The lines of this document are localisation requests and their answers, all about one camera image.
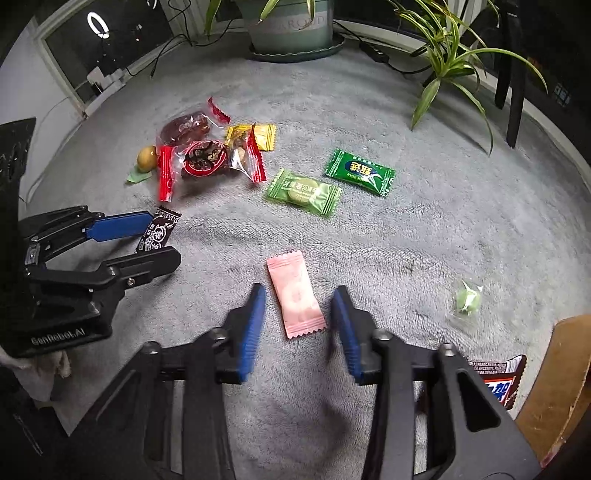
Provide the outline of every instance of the dark green candy wrapper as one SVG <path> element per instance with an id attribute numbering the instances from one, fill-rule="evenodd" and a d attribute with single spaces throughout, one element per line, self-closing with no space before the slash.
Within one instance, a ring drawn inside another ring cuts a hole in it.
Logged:
<path id="1" fill-rule="evenodd" d="M 381 197 L 390 192 L 390 182 L 395 177 L 393 168 L 383 167 L 337 148 L 325 173 L 337 180 L 355 183 Z"/>

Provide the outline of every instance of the candy wrapper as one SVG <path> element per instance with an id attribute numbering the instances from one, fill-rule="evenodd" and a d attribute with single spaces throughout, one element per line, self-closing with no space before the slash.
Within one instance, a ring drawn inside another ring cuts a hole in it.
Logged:
<path id="1" fill-rule="evenodd" d="M 267 197 L 293 203 L 308 212 L 329 216 L 335 211 L 341 192 L 340 187 L 302 177 L 282 168 L 273 179 Z"/>
<path id="2" fill-rule="evenodd" d="M 228 154 L 222 141 L 229 123 L 230 117 L 213 103 L 213 98 L 209 98 L 205 105 L 169 119 L 160 129 L 156 137 L 156 150 L 160 167 L 158 199 L 161 202 L 171 200 L 174 183 L 180 178 L 187 163 L 192 165 L 192 172 L 189 173 L 193 176 L 210 175 L 223 166 Z M 209 143 L 202 143 L 205 140 L 216 140 L 220 145 L 218 155 L 209 162 L 200 161 L 203 156 L 207 160 L 212 153 L 209 150 L 202 155 L 203 151 L 212 147 Z"/>
<path id="3" fill-rule="evenodd" d="M 230 148 L 230 168 L 240 170 L 254 183 L 267 179 L 262 155 L 256 144 L 255 126 L 249 130 L 235 129 L 228 140 Z"/>
<path id="4" fill-rule="evenodd" d="M 337 180 L 355 183 L 381 197 L 390 192 L 390 182 L 396 172 L 372 161 L 358 157 L 339 148 L 326 166 L 326 175 Z"/>
<path id="5" fill-rule="evenodd" d="M 466 333 L 473 333 L 478 327 L 476 312 L 482 304 L 483 291 L 480 281 L 469 276 L 461 278 L 457 283 L 454 311 L 446 315 L 447 321 Z"/>
<path id="6" fill-rule="evenodd" d="M 275 135 L 277 126 L 273 124 L 255 125 L 256 144 L 260 151 L 270 152 L 275 149 Z M 226 132 L 226 143 L 230 145 L 233 137 L 240 136 L 244 132 L 249 132 L 252 125 L 233 125 L 228 127 Z"/>
<path id="7" fill-rule="evenodd" d="M 181 151 L 184 171 L 206 177 L 228 169 L 228 149 L 219 140 L 201 140 Z"/>
<path id="8" fill-rule="evenodd" d="M 301 251 L 268 258 L 267 267 L 281 303 L 287 338 L 325 329 L 326 321 L 314 297 Z"/>
<path id="9" fill-rule="evenodd" d="M 468 360 L 468 363 L 482 377 L 486 386 L 503 404 L 505 409 L 512 409 L 517 397 L 517 388 L 525 370 L 527 357 L 517 355 L 505 362 Z"/>
<path id="10" fill-rule="evenodd" d="M 166 245 L 168 237 L 173 232 L 174 226 L 177 224 L 178 219 L 181 218 L 181 215 L 181 213 L 173 212 L 165 207 L 158 207 L 148 228 L 142 238 L 139 239 L 135 252 L 149 252 Z"/>

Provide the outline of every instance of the green wrapped candy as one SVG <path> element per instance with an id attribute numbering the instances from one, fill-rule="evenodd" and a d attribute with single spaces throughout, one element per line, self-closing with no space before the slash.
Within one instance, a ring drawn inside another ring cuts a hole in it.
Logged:
<path id="1" fill-rule="evenodd" d="M 456 310 L 470 315 L 480 308 L 482 302 L 482 287 L 472 285 L 462 280 L 462 285 L 456 293 Z"/>
<path id="2" fill-rule="evenodd" d="M 355 183 L 381 197 L 390 192 L 390 182 L 395 177 L 393 168 L 383 167 L 337 148 L 325 173 L 337 180 Z"/>
<path id="3" fill-rule="evenodd" d="M 342 189 L 336 185 L 301 177 L 282 168 L 273 179 L 267 197 L 299 205 L 308 212 L 329 216 L 336 208 Z"/>

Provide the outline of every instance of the chocolate bar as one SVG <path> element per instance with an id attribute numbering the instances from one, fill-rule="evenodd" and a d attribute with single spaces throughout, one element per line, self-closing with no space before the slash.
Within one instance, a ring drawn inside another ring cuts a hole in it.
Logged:
<path id="1" fill-rule="evenodd" d="M 517 355 L 505 362 L 468 360 L 468 363 L 482 377 L 486 386 L 505 406 L 505 409 L 512 409 L 527 357 Z"/>
<path id="2" fill-rule="evenodd" d="M 165 207 L 158 207 L 148 228 L 139 240 L 135 253 L 157 250 L 166 245 L 182 213 L 173 212 Z"/>

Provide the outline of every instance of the black chair leg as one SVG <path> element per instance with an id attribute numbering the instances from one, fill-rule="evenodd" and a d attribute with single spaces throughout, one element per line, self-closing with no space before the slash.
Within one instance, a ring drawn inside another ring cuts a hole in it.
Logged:
<path id="1" fill-rule="evenodd" d="M 519 55 L 524 55 L 521 43 L 521 24 L 517 15 L 509 14 L 507 16 L 507 26 L 509 30 L 510 49 Z M 527 74 L 526 66 L 523 62 L 511 58 L 511 110 L 509 112 L 509 125 L 507 126 L 507 143 L 511 148 L 515 148 L 517 143 L 517 134 L 521 123 L 521 114 L 523 112 L 523 100 L 525 96 L 525 78 Z"/>
<path id="2" fill-rule="evenodd" d="M 507 10 L 504 4 L 499 5 L 499 16 L 501 19 L 501 48 L 512 50 L 511 32 L 509 31 L 509 19 Z M 496 54 L 496 68 L 499 72 L 499 77 L 496 82 L 495 105 L 499 109 L 503 109 L 505 101 L 507 100 L 507 93 L 509 92 L 509 84 L 511 83 L 511 57 L 509 55 Z"/>
<path id="3" fill-rule="evenodd" d="M 513 77 L 511 79 L 511 110 L 509 111 L 509 125 L 507 126 L 507 143 L 515 148 L 517 133 L 521 124 L 523 111 L 523 99 L 525 96 L 526 66 L 519 60 L 513 60 Z"/>

